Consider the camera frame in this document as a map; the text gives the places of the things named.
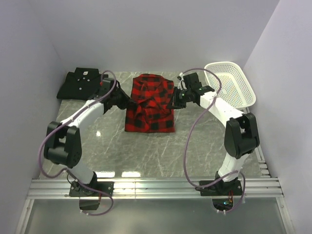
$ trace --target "wall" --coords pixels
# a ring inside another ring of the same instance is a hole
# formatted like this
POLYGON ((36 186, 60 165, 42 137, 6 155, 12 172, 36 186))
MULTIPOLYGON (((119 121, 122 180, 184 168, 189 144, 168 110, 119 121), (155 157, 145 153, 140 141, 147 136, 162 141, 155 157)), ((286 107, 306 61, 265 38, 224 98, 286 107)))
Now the wall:
POLYGON ((261 145, 298 234, 312 231, 312 1, 281 0, 244 68, 261 145))
POLYGON ((244 66, 278 0, 29 0, 68 70, 244 66))
POLYGON ((0 1, 0 31, 0 227, 11 234, 65 70, 28 1, 0 1))

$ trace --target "plaid pattern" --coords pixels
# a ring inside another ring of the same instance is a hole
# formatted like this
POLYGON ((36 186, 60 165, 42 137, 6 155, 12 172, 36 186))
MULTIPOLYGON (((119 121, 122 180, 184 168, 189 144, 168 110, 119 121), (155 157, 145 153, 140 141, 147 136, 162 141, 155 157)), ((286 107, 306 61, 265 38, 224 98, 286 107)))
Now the plaid pattern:
POLYGON ((131 105, 126 113, 126 132, 170 133, 175 131, 174 111, 166 109, 174 83, 162 76, 142 74, 133 79, 131 105))

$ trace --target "red plaid fabric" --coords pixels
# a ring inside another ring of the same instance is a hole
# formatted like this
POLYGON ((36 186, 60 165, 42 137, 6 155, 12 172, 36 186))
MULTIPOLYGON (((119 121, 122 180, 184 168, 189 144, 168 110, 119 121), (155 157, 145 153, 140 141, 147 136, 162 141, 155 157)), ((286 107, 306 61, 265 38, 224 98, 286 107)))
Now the red plaid fabric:
POLYGON ((131 105, 126 113, 126 132, 170 133, 175 131, 174 111, 166 109, 174 83, 162 76, 142 74, 133 79, 131 105))

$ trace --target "marble tabletop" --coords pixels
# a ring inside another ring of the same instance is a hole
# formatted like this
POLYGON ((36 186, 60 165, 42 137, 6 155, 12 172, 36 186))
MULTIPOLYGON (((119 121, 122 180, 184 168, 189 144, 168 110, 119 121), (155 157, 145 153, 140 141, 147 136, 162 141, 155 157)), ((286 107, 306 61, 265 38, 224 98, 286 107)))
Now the marble tabletop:
MULTIPOLYGON (((179 72, 116 72, 122 89, 129 96, 132 79, 142 73, 162 75, 178 84, 179 72)), ((198 74, 205 85, 204 74, 198 74)), ((69 117, 84 103, 63 100, 57 121, 69 117)), ((113 107, 82 133, 81 160, 102 177, 184 177, 182 160, 187 134, 202 111, 196 104, 188 103, 186 109, 175 110, 175 133, 144 134, 125 132, 126 111, 113 107)), ((210 113, 197 124, 187 154, 190 176, 215 176, 226 153, 224 132, 223 125, 210 113)), ((45 160, 43 167, 49 174, 55 174, 61 166, 45 160)), ((246 160, 242 172, 248 177, 262 175, 255 153, 246 160)))

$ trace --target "plastic basket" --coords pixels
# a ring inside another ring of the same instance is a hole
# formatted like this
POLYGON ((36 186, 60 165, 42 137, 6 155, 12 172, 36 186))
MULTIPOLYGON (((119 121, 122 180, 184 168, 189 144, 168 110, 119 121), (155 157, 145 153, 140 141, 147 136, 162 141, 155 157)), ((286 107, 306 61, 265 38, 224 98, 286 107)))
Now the plastic basket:
MULTIPOLYGON (((222 82, 219 97, 237 109, 252 106, 255 103, 255 94, 242 69, 233 62, 213 62, 205 69, 215 73, 222 82)), ((215 90, 219 82, 208 72, 205 72, 206 82, 215 90)))

